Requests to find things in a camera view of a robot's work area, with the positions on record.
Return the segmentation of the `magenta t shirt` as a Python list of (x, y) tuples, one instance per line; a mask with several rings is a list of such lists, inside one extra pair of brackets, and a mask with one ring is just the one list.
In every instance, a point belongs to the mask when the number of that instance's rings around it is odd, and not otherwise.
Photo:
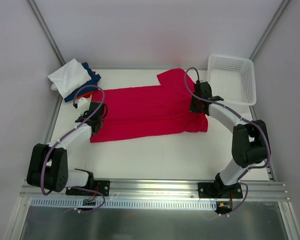
[(171, 134), (206, 133), (205, 114), (190, 111), (194, 82), (181, 68), (157, 75), (159, 85), (96, 91), (92, 101), (104, 99), (107, 115), (91, 143)]

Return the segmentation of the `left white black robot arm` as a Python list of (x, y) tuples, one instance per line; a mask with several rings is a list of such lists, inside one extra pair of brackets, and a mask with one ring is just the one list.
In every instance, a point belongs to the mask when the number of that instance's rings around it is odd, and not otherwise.
[(95, 180), (92, 172), (83, 169), (70, 169), (68, 157), (73, 150), (99, 133), (108, 106), (104, 102), (92, 101), (75, 125), (59, 139), (48, 144), (36, 144), (31, 153), (26, 182), (41, 188), (43, 195), (61, 192), (63, 189), (79, 190), (83, 195), (94, 191)]

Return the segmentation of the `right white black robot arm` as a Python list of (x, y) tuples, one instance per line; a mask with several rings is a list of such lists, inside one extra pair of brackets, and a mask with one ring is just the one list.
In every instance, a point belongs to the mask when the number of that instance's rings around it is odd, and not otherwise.
[(266, 123), (247, 120), (232, 108), (223, 104), (223, 98), (212, 94), (208, 82), (195, 82), (190, 111), (205, 114), (219, 121), (232, 134), (229, 164), (215, 176), (213, 182), (199, 182), (199, 198), (242, 198), (240, 180), (252, 169), (266, 168), (271, 149)]

